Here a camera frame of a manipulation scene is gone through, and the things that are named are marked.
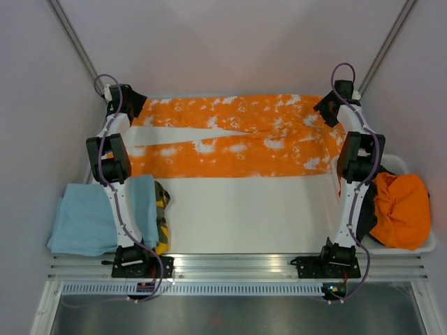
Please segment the orange white tie-dye trousers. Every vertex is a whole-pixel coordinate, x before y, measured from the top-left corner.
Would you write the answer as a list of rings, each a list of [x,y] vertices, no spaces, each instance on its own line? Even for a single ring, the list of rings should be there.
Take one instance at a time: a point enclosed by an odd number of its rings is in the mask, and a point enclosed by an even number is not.
[[[295,177],[325,174],[346,137],[325,124],[318,96],[299,94],[146,100],[134,126],[228,131],[227,136],[128,148],[132,175]]]

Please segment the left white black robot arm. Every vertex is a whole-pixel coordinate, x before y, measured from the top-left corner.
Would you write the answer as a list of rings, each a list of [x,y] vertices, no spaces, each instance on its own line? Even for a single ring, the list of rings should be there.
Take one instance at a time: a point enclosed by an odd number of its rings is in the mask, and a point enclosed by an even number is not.
[[[146,97],[128,84],[108,85],[100,93],[106,101],[104,126],[86,140],[94,179],[103,187],[116,227],[113,278],[142,278],[152,269],[151,253],[135,221],[131,203],[131,162],[123,134],[142,110]]]

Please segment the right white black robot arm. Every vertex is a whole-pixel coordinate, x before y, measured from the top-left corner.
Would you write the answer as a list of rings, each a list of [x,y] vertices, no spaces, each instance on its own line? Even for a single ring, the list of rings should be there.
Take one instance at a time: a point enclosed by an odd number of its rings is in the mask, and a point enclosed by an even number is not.
[[[380,168],[386,140],[369,127],[353,94],[351,80],[336,80],[332,91],[314,106],[327,125],[342,125],[346,137],[334,169],[339,180],[335,231],[312,262],[312,278],[360,277],[356,248],[367,234],[361,223],[362,205],[372,206],[367,192]]]

